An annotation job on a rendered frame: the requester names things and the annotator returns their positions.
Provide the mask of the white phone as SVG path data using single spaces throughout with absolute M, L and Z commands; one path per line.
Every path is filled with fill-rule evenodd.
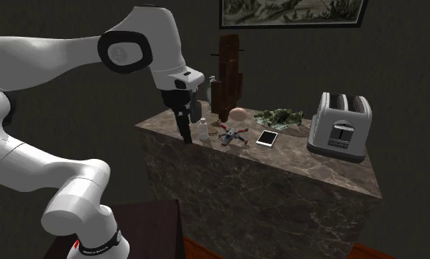
M 273 131 L 269 131 L 269 130 L 264 130 L 260 136 L 258 137 L 256 143 L 260 146 L 265 146 L 268 148 L 272 148 L 276 139 L 278 137 L 278 133 L 277 132 L 273 132 Z

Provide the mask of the grey red toy spaceship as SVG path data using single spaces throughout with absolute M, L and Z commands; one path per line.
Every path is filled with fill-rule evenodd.
M 247 145 L 248 140 L 244 139 L 242 136 L 240 136 L 240 134 L 243 132 L 247 132 L 249 130 L 248 127 L 245 127 L 243 129 L 235 129 L 232 127 L 226 127 L 224 124 L 219 124 L 219 126 L 225 131 L 218 136 L 218 140 L 221 141 L 221 144 L 223 146 L 227 146 L 233 139 L 238 139 L 242 141 L 245 146 Z

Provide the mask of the green leafy salad heap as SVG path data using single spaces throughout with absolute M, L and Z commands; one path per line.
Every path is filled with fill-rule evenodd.
M 284 130 L 289 126 L 302 124 L 303 112 L 294 112 L 291 109 L 265 110 L 253 116 L 254 120 L 264 126 L 276 130 Z

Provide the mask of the framed landscape wall picture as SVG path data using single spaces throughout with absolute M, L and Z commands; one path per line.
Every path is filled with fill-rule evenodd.
M 361 26 L 369 0 L 219 0 L 221 29 Z

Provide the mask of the brown wooden knife block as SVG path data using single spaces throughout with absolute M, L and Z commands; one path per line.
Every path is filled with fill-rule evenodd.
M 243 73 L 239 71 L 239 36 L 222 35 L 219 39 L 219 76 L 213 83 L 211 112 L 221 122 L 228 120 L 229 112 L 242 97 Z

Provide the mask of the silver toaster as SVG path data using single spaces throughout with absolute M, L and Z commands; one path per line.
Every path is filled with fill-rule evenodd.
M 311 120 L 306 147 L 315 154 L 361 163 L 372 117 L 363 96 L 324 92 Z

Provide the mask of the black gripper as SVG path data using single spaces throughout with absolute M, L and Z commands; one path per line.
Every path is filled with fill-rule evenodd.
M 189 117 L 191 123 L 195 124 L 202 118 L 202 105 L 197 100 L 197 93 L 189 91 L 172 90 L 161 91 L 163 103 L 170 108 L 174 114 L 180 135 L 185 144 L 192 143 Z

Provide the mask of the brown marble counter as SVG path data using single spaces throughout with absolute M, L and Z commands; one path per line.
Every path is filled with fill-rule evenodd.
M 369 160 L 349 163 L 311 153 L 310 123 L 257 144 L 254 111 L 241 140 L 192 143 L 163 111 L 137 125 L 152 195 L 180 203 L 183 232 L 225 259 L 347 259 L 382 196 Z

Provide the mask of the beige egg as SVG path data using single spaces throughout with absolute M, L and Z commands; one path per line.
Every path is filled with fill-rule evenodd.
M 243 108 L 236 107 L 229 112 L 229 116 L 234 121 L 244 121 L 247 118 L 247 111 Z

